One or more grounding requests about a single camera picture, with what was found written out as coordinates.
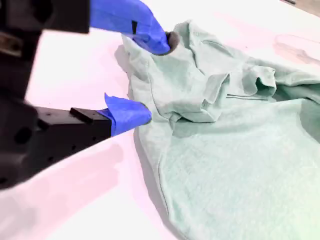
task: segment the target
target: green fabric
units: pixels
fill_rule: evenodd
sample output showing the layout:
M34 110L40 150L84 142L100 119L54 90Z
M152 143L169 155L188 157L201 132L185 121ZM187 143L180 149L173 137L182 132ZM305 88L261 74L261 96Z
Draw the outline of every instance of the green fabric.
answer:
M320 77L175 31L167 56L123 39L170 221L188 240L319 240Z

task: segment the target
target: white table surface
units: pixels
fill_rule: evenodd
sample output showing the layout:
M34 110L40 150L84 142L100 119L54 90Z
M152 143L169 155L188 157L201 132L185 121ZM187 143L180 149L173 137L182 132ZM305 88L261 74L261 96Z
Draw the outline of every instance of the white table surface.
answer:
M315 60L320 59L319 44L290 35L320 42L320 18L288 4L277 0L144 2L167 31L193 19L222 42L248 54L319 71L320 61ZM311 58L297 57L298 50L288 52L279 42L303 49ZM104 92L127 97L129 70L118 33L47 31L26 98L42 107L102 109ZM133 130L0 192L0 240L180 240L170 229Z

